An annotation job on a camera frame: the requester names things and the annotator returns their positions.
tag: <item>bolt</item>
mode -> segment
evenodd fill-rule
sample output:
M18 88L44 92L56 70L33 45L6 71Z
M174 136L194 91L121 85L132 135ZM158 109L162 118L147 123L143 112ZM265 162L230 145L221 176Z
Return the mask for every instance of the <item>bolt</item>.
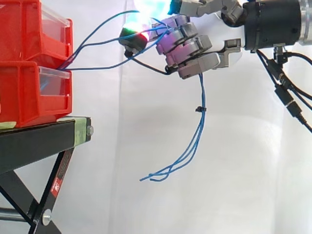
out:
M94 133L94 128L93 128L93 126L88 126L88 127L87 127L87 135L88 135L89 137L91 137L91 136L93 135L93 133Z
M48 226L51 220L52 220L52 211L49 209L45 210L42 215L42 224L44 226Z

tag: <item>red plastic drawer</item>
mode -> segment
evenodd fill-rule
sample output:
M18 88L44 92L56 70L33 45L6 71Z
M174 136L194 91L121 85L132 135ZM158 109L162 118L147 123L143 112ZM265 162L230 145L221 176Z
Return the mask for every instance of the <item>red plastic drawer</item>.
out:
M26 127L72 112L72 74L35 62L0 62L0 125Z
M73 24L40 0L0 0L0 61L56 69L73 52Z

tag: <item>black connector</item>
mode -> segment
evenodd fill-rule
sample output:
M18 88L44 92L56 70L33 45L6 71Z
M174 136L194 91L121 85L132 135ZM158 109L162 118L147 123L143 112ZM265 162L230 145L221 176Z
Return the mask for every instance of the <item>black connector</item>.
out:
M295 101L293 101L291 104L287 106L287 110L294 118L299 118L302 112L302 109L299 107L299 105Z
M301 116L302 109L299 107L297 102L294 101L291 94L284 88L283 85L276 85L275 87L276 87L275 93L282 101L284 106L286 106L289 113L292 115L292 117L299 119Z
M279 80L281 75L284 75L283 69L274 61L274 59L268 60L268 69L276 80Z
M283 87L283 85L276 85L275 86L275 93L279 97L279 99L282 101L284 106L289 105L291 102L293 102L293 97L291 94Z

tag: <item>blue cable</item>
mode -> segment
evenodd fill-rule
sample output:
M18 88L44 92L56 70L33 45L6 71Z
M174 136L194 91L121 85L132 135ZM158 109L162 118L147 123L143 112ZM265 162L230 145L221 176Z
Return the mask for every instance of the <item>blue cable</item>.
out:
M201 90L202 90L202 95L201 95L202 107L206 108L206 94L205 94L205 88L204 88L204 83L203 83L203 74L199 75L199 79L200 79ZM144 181L144 180L149 179L150 181L153 181L153 182L162 182L162 181L166 180L171 173L173 173L173 172L175 172L175 171L177 171L177 170L187 166L193 160L194 156L196 155L196 152L197 152L197 149L198 149L198 146L199 146L199 142L200 142L200 139L201 139L201 135L202 135L202 132L203 132L203 129L204 129L204 126L205 126L205 118L206 118L206 112L203 111L201 113L201 119L200 119L199 125L197 127L197 130L196 130L196 132L195 132L195 134L194 134L190 144L188 145L188 147L184 151L184 153L172 165L167 166L167 167L161 169L160 171L158 171L156 173L151 173L148 176L140 179L140 181ZM192 153L192 156L189 158L189 160L186 163L184 163L183 165L178 166L178 167L173 169L173 167L175 167L178 164L180 164L183 161L185 161L189 157L189 155L191 153ZM165 176L165 177L163 177L162 179L154 179L153 177L155 177L155 176Z
M152 29L148 29L148 30L144 30L142 32L139 32L139 33L135 33L135 34L132 34L132 35L129 35L129 36L124 36L124 37L120 37L120 38L114 38L114 39L111 39L111 40L107 40L107 41L102 41L102 42L96 42L96 43L89 43L89 44L85 44L81 47L79 47L64 63L68 63L69 60L72 60L74 61L77 56L80 54L80 52L88 47L88 46L97 46L97 45L105 45L105 44L108 44L108 43L111 43L111 42L114 42L114 41L118 41L120 39L129 39L129 38L132 38L132 37L135 37L137 35L140 35L141 33L144 33L144 32L151 32L151 31L157 31L159 29L166 29L166 27L158 27L158 28L152 28ZM67 66L65 66L64 68L61 68L59 70L62 70L64 71L70 64L68 64Z
M125 14L129 14L129 13L139 13L139 11L137 10L131 10L131 11L124 11L124 12L120 12L110 18L108 18L107 20L105 20L103 23L101 23L89 36L86 37L86 39L80 44L80 46L78 47L78 49L80 47L82 47L86 41L88 39L90 39L101 27L103 27L106 23L108 23L109 21L113 20L114 18L118 17L118 16L121 16L121 15L125 15ZM61 70L61 68L68 62L71 60L71 58L73 57L74 55L72 54L60 67L58 67L58 70Z
M126 59L123 62L120 62L116 65L113 66L109 66L109 67L86 67L86 68L69 68L69 69L64 69L64 71L90 71L90 70L107 70L107 69L113 69L116 67L119 67L127 62L129 62L130 60L134 59L135 57L143 54L145 51L151 49L154 45L156 45L157 43L159 43L159 41L165 36L165 34L168 31L164 32L153 44L151 44L150 46L146 47L144 50L140 51L139 53L137 53L136 55L132 56L131 58Z

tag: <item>black shelf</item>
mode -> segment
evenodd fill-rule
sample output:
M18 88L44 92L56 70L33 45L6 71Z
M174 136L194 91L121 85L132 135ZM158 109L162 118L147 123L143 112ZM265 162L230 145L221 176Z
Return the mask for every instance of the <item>black shelf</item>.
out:
M88 117L66 117L51 124L0 130L0 193L15 208L0 208L0 220L27 222L29 234L60 234L51 213L74 148L90 141L92 133ZM38 202L14 170L55 154L58 158Z

